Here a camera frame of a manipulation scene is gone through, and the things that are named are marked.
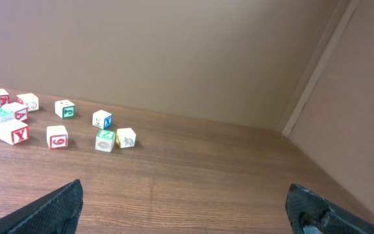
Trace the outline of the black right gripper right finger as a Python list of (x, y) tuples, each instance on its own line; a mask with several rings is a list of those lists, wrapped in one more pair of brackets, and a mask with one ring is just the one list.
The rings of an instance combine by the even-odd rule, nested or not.
[(374, 234), (373, 224), (295, 183), (285, 208), (293, 234)]

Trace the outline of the white block red Y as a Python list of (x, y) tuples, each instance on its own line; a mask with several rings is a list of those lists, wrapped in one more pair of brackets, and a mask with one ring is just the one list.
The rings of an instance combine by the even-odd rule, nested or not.
[(16, 145), (28, 140), (29, 126), (17, 119), (0, 123), (0, 139), (10, 145)]

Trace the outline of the white block red 6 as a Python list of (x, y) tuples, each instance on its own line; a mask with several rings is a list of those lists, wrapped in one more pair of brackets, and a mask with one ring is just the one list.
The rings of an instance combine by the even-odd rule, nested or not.
[(68, 132), (64, 125), (47, 127), (47, 145), (49, 149), (68, 147)]

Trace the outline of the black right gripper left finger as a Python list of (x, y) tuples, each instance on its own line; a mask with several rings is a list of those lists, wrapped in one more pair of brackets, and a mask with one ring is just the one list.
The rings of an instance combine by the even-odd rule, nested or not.
[(83, 189), (76, 179), (0, 218), (0, 234), (75, 234)]

